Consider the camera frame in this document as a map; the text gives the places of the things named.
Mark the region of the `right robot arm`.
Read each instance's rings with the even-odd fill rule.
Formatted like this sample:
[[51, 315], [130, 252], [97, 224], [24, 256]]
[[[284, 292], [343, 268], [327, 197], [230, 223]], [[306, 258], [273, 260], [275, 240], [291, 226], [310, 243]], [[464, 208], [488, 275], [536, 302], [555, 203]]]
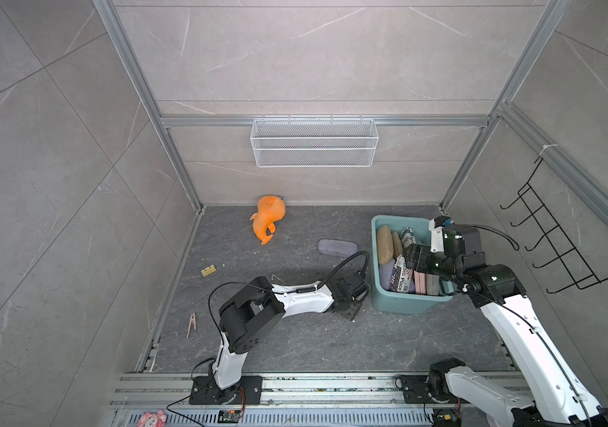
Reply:
[[556, 348], [515, 272], [487, 264], [478, 227], [439, 216], [428, 229], [429, 245], [405, 249], [408, 267], [449, 281], [455, 292], [469, 297], [500, 336], [531, 392], [518, 396], [451, 358], [430, 367], [430, 398], [466, 400], [497, 426], [608, 426], [608, 407]]

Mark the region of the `purple fabric case top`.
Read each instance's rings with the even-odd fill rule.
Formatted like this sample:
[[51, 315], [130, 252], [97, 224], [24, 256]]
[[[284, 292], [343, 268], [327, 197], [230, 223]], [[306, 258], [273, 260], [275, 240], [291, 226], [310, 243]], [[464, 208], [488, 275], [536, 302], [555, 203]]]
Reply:
[[348, 258], [358, 251], [356, 243], [339, 239], [320, 239], [318, 241], [318, 252], [320, 254]]

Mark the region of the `newspaper print case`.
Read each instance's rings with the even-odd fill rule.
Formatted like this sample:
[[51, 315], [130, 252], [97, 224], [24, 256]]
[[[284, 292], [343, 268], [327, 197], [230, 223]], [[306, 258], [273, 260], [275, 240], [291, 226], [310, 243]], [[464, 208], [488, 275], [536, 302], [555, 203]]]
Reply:
[[418, 240], [414, 235], [414, 230], [410, 227], [405, 227], [399, 233], [400, 241], [403, 248], [408, 248], [412, 245], [416, 245]]

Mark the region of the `pink toy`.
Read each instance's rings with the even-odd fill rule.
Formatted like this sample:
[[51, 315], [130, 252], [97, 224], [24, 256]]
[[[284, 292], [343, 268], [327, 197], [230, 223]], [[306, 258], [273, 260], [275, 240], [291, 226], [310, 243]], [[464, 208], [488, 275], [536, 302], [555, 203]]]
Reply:
[[145, 412], [136, 422], [137, 427], [165, 427], [167, 414], [163, 410]]

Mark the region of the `tan fabric case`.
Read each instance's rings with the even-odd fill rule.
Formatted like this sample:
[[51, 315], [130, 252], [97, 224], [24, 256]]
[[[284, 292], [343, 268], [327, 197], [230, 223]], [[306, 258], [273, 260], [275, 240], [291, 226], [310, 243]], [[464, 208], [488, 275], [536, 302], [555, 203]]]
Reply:
[[404, 247], [397, 231], [391, 232], [393, 258], [398, 259], [404, 252]]
[[394, 259], [392, 231], [387, 225], [380, 226], [376, 231], [376, 252], [380, 265], [386, 265]]

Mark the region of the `teal plastic storage box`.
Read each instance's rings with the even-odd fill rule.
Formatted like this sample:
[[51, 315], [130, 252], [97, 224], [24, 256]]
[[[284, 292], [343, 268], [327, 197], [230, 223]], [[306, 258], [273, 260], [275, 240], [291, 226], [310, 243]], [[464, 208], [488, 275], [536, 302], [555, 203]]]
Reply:
[[373, 268], [373, 290], [371, 297], [373, 307], [377, 311], [395, 314], [418, 315], [429, 311], [437, 304], [450, 302], [450, 295], [416, 295], [401, 294], [385, 290], [380, 285], [380, 263], [377, 250], [377, 231], [383, 225], [387, 225], [391, 231], [401, 231], [409, 227], [414, 231], [414, 236], [419, 243], [430, 246], [431, 234], [428, 229], [430, 220], [417, 217], [404, 217], [394, 215], [376, 215], [371, 221], [372, 237], [372, 260], [370, 266]]

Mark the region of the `orange plush whale toy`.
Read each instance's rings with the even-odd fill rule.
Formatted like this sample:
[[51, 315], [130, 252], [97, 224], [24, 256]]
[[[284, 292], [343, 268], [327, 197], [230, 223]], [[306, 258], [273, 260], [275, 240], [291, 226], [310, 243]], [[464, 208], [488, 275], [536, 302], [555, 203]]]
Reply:
[[286, 216], [286, 205], [277, 196], [264, 196], [257, 204], [257, 212], [254, 213], [250, 221], [252, 231], [261, 245], [266, 246], [274, 237], [276, 231], [275, 223], [281, 221]]

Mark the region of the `purple fabric case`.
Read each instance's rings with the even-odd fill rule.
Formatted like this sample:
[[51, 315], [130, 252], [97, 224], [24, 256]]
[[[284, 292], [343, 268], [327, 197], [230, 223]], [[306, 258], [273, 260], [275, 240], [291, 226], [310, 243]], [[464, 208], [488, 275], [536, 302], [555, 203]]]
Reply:
[[389, 292], [392, 291], [392, 280], [394, 277], [395, 265], [396, 260], [394, 258], [391, 258], [386, 264], [379, 265], [380, 286]]
[[318, 241], [318, 252], [320, 254], [348, 258], [358, 251], [356, 243], [339, 239], [320, 239]]

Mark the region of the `wooden clothes peg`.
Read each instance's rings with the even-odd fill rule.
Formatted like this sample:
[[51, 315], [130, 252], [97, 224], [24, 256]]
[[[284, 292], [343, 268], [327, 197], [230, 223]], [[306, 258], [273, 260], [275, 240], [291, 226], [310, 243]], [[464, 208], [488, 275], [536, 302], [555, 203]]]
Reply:
[[186, 332], [186, 338], [189, 338], [190, 335], [197, 330], [197, 315], [192, 312], [190, 317], [188, 318], [188, 327]]

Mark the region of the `metal base rail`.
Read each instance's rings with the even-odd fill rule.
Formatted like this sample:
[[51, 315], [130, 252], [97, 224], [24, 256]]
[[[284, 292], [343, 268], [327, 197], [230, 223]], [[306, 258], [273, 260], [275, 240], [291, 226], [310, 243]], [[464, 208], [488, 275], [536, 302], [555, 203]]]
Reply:
[[168, 426], [429, 426], [472, 418], [464, 398], [433, 400], [424, 372], [252, 373], [226, 403], [190, 402], [199, 374], [125, 374], [106, 398], [103, 426], [135, 426], [163, 411]]

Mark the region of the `grey fabric glasses case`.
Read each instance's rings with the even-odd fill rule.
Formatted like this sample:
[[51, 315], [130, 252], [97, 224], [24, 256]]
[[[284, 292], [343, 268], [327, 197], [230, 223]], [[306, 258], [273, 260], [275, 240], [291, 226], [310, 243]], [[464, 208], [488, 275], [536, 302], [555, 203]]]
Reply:
[[440, 296], [441, 286], [440, 277], [437, 275], [427, 274], [425, 279], [426, 295], [429, 296]]

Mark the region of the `gold binder clip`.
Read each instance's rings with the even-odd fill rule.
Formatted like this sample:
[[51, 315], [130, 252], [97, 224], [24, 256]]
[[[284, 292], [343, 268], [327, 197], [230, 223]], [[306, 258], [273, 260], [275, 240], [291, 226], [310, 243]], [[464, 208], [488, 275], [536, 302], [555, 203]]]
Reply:
[[217, 269], [214, 265], [210, 265], [204, 269], [201, 270], [201, 274], [204, 278], [214, 274], [215, 272], [217, 272]]

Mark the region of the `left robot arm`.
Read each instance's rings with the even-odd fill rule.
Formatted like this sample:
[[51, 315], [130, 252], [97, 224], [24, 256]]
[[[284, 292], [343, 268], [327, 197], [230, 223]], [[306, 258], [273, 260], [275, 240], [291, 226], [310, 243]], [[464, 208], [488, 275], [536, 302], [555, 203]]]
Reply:
[[356, 318], [370, 288], [366, 272], [370, 256], [352, 254], [323, 279], [296, 286], [272, 284], [265, 277], [244, 283], [219, 309], [212, 322], [220, 335], [218, 354], [209, 358], [209, 374], [193, 380], [190, 405], [223, 405], [235, 398], [258, 402], [262, 378], [250, 376], [243, 386], [243, 367], [248, 353], [275, 328], [282, 318], [306, 313], [338, 313], [349, 321]]

